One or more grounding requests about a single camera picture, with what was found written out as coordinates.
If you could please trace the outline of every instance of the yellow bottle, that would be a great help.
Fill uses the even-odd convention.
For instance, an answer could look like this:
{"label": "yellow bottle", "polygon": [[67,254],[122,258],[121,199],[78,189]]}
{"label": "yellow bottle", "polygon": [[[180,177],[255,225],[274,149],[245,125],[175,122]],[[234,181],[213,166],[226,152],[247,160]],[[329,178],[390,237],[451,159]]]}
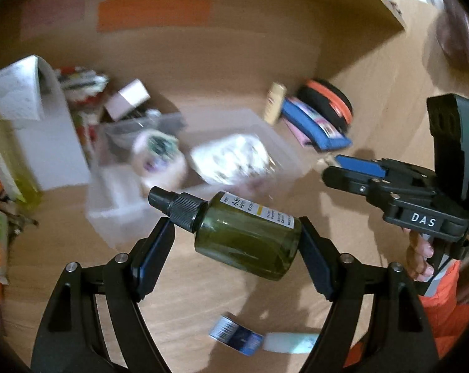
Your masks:
{"label": "yellow bottle", "polygon": [[42,195],[5,126],[0,117],[0,181],[11,200],[32,210],[39,205]]}

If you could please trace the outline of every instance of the clear plastic container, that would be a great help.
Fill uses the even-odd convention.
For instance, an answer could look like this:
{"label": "clear plastic container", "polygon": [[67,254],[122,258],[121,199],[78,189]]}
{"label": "clear plastic container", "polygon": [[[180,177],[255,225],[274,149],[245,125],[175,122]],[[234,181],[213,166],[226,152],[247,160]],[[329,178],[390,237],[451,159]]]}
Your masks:
{"label": "clear plastic container", "polygon": [[[179,148],[189,164],[191,164],[189,152],[197,145],[235,133],[250,133],[259,137],[275,163],[275,171],[247,178],[238,185],[209,185],[190,167],[181,191],[205,200],[210,200],[218,191],[225,190],[245,199],[270,205],[272,196],[286,194],[292,188],[295,179],[301,177],[304,172],[302,160],[294,150],[250,109],[196,109],[182,114],[167,114],[162,115],[153,127],[161,132],[173,134],[179,139]],[[86,216],[89,222],[113,248],[119,244],[147,237],[162,216],[145,198],[131,201],[126,206],[116,207],[108,193],[102,170],[109,165],[128,162],[129,153],[126,153],[126,148],[121,145],[116,146],[115,143],[122,139],[114,139],[115,130],[127,129],[127,125],[122,125],[122,122],[101,127],[86,201]],[[125,178],[131,179],[134,176],[130,174]]]}

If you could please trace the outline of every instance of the wooden table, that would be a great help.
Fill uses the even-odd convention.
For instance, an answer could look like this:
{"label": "wooden table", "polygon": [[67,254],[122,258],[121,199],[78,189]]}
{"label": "wooden table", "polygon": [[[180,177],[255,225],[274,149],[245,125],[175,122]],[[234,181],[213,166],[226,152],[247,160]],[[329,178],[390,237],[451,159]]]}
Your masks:
{"label": "wooden table", "polygon": [[[355,108],[350,132],[355,144],[347,153],[427,167],[433,166],[433,143],[425,98],[449,90],[469,96],[469,78],[448,68],[435,41],[437,10],[414,0],[397,0],[405,32],[315,0],[212,0],[205,28],[108,34],[96,32],[99,1],[87,0],[84,21],[23,43],[18,40],[19,8],[5,5],[0,9],[0,67],[36,53],[53,67],[105,70],[117,87],[139,77],[179,109],[246,106],[259,114],[270,82],[292,90],[306,77],[324,76]],[[307,164],[317,160],[311,149],[298,147],[286,126],[277,130]],[[28,228],[12,245],[4,318],[7,339],[26,362],[64,266],[74,260],[100,265],[117,253],[85,219],[84,197],[85,187],[47,192],[36,214],[40,227]],[[384,223],[381,212],[362,198],[324,187],[315,171],[274,207],[308,215],[321,235],[364,263],[387,265],[404,257],[407,240],[400,229]],[[298,371],[305,355],[259,351],[245,357],[211,340],[208,332],[225,312],[262,334],[316,332],[330,305],[316,293],[300,256],[274,283],[198,255],[191,234],[178,231],[176,236],[155,292],[140,304],[171,370]],[[99,306],[112,358],[122,363],[104,301]],[[367,297],[356,339],[367,329],[370,308]]]}

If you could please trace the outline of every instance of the orange sticky note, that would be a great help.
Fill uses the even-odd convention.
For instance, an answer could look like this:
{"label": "orange sticky note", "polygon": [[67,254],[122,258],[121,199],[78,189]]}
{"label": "orange sticky note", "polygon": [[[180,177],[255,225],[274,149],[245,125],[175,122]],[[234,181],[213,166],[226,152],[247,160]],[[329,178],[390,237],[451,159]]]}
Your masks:
{"label": "orange sticky note", "polygon": [[98,6],[98,31],[158,26],[203,26],[210,0],[107,0]]}

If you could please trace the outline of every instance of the blue packet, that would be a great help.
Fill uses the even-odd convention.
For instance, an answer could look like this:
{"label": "blue packet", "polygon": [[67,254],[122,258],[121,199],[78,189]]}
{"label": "blue packet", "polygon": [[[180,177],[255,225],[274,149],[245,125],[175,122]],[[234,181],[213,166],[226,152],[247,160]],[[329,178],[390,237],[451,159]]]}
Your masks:
{"label": "blue packet", "polygon": [[247,356],[252,356],[264,340],[262,335],[235,323],[226,316],[219,318],[209,335]]}
{"label": "blue packet", "polygon": [[339,150],[352,144],[323,116],[297,98],[286,98],[281,114],[322,151]]}

